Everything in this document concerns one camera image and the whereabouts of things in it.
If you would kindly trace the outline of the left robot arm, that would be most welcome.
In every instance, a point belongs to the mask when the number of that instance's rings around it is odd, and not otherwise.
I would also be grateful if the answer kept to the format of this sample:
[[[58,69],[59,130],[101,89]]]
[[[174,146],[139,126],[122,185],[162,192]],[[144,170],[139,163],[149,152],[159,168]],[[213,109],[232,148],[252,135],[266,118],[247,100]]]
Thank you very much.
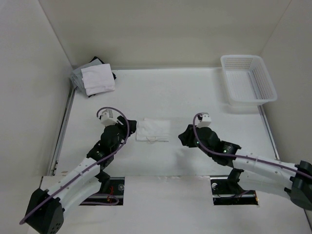
[[[135,133],[137,121],[119,116],[116,121],[106,120],[104,125],[100,140],[74,170],[55,185],[32,193],[21,224],[28,224],[39,234],[55,234],[76,206],[95,193],[108,192],[110,176],[104,169]]]

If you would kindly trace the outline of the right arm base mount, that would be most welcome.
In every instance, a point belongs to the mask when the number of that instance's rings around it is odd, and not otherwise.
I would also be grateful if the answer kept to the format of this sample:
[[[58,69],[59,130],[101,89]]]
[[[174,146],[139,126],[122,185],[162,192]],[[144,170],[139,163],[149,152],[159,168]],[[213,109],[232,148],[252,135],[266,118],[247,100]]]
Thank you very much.
[[[243,172],[240,169],[232,169],[228,176],[210,177],[214,205],[258,205],[256,192],[244,190],[238,184]]]

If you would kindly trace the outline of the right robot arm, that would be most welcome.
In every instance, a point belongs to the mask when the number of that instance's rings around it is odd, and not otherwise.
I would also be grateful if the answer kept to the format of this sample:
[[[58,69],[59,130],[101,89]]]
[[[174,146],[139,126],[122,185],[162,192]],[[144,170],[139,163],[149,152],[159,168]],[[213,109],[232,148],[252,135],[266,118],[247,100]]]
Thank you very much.
[[[220,140],[209,127],[188,125],[178,136],[183,146],[198,148],[214,162],[230,167],[226,187],[232,193],[240,190],[257,190],[289,199],[305,210],[312,209],[312,165],[268,160],[255,156],[239,156],[241,147]]]

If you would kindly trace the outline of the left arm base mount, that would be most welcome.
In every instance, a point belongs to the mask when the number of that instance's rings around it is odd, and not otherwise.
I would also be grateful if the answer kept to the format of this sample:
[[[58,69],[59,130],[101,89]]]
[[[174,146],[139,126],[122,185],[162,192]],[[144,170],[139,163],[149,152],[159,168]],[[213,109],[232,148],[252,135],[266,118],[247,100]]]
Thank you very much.
[[[110,177],[105,172],[96,176],[101,182],[100,190],[84,200],[83,206],[122,206],[125,191],[124,177]]]

